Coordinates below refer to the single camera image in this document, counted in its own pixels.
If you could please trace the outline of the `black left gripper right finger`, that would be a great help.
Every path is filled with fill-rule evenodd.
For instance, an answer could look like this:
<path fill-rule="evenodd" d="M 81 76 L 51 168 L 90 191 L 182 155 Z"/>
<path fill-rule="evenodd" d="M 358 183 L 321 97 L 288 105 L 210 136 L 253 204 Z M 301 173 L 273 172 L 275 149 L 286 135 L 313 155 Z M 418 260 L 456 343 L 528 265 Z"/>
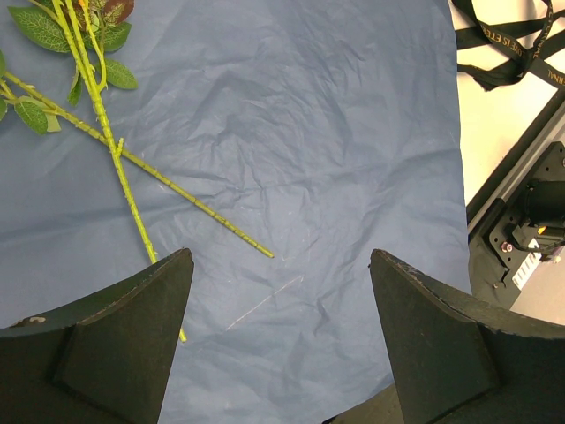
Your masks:
<path fill-rule="evenodd" d="M 564 328 L 372 252 L 380 325 L 406 423 L 562 423 Z"/>

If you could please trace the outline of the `blue wrapping paper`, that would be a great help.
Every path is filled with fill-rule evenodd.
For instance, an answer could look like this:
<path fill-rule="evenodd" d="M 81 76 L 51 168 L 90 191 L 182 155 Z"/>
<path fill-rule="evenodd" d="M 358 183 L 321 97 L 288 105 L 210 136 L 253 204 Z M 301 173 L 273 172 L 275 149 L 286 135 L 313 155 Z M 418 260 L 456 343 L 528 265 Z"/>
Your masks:
<path fill-rule="evenodd" d="M 444 1 L 138 1 L 107 90 L 136 156 L 272 252 L 124 167 L 160 257 L 192 251 L 163 423 L 319 423 L 392 381 L 384 249 L 468 292 Z"/>

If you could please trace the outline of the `pink rose stem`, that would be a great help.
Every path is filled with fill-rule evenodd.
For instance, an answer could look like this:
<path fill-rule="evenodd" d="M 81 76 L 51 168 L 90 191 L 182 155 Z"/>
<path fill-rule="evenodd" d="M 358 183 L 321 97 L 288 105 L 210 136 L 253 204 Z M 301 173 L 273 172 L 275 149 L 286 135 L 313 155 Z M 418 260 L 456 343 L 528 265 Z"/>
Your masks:
<path fill-rule="evenodd" d="M 86 122 L 80 120 L 75 115 L 71 114 L 67 110 L 60 107 L 58 104 L 53 102 L 51 99 L 40 93 L 35 89 L 35 86 L 25 83 L 20 78 L 16 77 L 14 74 L 10 73 L 7 70 L 6 62 L 4 59 L 4 54 L 1 54 L 1 77 L 5 77 L 10 82 L 14 83 L 16 86 L 23 89 L 26 93 L 31 95 L 35 100 L 43 102 L 46 105 L 47 112 L 53 112 L 56 117 L 62 117 L 66 121 L 73 124 L 75 127 L 79 128 L 84 133 L 89 134 L 92 138 L 100 141 L 102 144 L 107 145 L 108 142 L 105 137 L 96 129 L 94 129 L 91 125 L 87 124 Z M 228 230 L 232 231 L 238 237 L 240 237 L 243 241 L 251 245 L 253 248 L 257 249 L 262 254 L 266 255 L 268 258 L 273 259 L 275 255 L 262 244 L 257 242 L 255 239 L 250 237 L 244 231 L 239 229 L 235 224 L 230 222 L 224 216 L 221 216 L 219 213 L 212 210 L 210 207 L 205 205 L 202 201 L 197 199 L 192 194 L 188 193 L 185 189 L 181 188 L 176 183 L 172 182 L 169 178 L 166 178 L 164 175 L 161 174 L 156 168 L 152 167 L 148 163 L 144 162 L 142 159 L 134 155 L 131 151 L 127 149 L 123 149 L 121 151 L 122 156 L 124 156 L 127 160 L 134 163 L 136 166 L 150 174 L 152 177 L 159 180 L 161 183 L 165 184 L 168 188 L 172 191 L 178 193 L 181 197 L 188 200 L 192 203 L 195 207 L 199 208 L 212 218 L 214 218 L 218 223 L 226 227 Z"/>
<path fill-rule="evenodd" d="M 67 101 L 76 105 L 82 95 L 88 96 L 99 125 L 95 129 L 108 142 L 105 146 L 132 219 L 149 261 L 156 263 L 158 254 L 122 164 L 127 160 L 121 154 L 125 149 L 124 139 L 115 136 L 102 99 L 102 93 L 108 87 L 133 90 L 138 85 L 127 67 L 107 56 L 125 44 L 124 25 L 134 5 L 133 1 L 29 1 L 24 6 L 10 5 L 7 10 L 16 28 L 30 42 L 47 51 L 72 57 L 75 71 Z M 1 77 L 1 102 L 5 109 L 14 109 L 22 122 L 40 135 L 57 131 L 58 121 L 63 119 L 47 112 L 43 102 L 35 100 L 5 77 Z"/>

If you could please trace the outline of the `black ribbon gold lettering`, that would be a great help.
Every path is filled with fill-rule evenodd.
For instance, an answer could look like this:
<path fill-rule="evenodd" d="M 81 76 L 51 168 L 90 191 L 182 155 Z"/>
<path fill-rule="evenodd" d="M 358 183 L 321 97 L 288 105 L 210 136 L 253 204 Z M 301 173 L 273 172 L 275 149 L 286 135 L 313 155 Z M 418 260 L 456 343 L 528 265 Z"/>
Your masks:
<path fill-rule="evenodd" d="M 558 89 L 564 88 L 564 72 L 546 60 L 564 49 L 564 33 L 550 35 L 554 22 L 564 16 L 546 1 L 546 16 L 541 19 L 489 25 L 481 21 L 471 1 L 454 1 L 453 5 L 473 25 L 456 31 L 459 50 L 489 45 L 508 58 L 490 70 L 459 64 L 457 70 L 471 76 L 485 91 L 515 85 L 528 73 Z"/>

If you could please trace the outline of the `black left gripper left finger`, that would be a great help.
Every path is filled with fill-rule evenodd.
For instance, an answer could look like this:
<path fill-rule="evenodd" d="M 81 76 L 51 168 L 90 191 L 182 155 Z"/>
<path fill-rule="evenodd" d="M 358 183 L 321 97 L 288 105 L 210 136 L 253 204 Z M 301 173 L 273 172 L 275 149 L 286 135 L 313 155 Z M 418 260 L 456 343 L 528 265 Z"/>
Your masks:
<path fill-rule="evenodd" d="M 156 423 L 192 252 L 1 330 L 3 423 Z"/>

